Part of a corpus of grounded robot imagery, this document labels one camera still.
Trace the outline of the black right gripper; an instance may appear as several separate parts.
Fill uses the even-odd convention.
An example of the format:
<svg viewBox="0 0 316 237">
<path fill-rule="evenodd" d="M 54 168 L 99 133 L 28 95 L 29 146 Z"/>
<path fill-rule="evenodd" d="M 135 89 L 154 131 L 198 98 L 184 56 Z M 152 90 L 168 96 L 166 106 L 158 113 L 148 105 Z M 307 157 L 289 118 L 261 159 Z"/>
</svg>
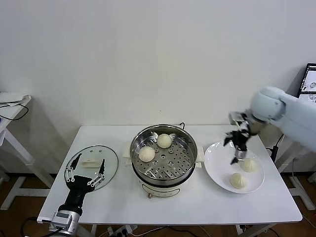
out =
<svg viewBox="0 0 316 237">
<path fill-rule="evenodd" d="M 249 133 L 246 129 L 237 130 L 233 132 L 228 132 L 225 134 L 224 145 L 226 146 L 228 143 L 233 142 L 235 149 L 234 157 L 230 162 L 230 165 L 234 163 L 238 163 L 245 159 L 247 154 L 247 146 L 246 143 L 249 139 Z"/>
</svg>

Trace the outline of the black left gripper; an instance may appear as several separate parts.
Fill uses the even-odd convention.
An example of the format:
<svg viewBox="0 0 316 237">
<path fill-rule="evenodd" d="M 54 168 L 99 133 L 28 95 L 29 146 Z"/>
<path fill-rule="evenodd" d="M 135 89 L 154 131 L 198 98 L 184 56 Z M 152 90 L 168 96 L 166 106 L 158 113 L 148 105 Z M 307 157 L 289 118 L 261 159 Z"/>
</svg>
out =
<svg viewBox="0 0 316 237">
<path fill-rule="evenodd" d="M 105 175 L 105 160 L 103 159 L 99 171 L 94 178 L 83 177 L 74 175 L 74 171 L 77 167 L 82 153 L 72 157 L 65 168 L 65 181 L 69 188 L 69 193 L 64 203 L 64 209 L 73 212 L 82 212 L 82 205 L 84 197 L 87 193 L 91 193 L 95 190 L 101 182 L 104 181 Z"/>
</svg>

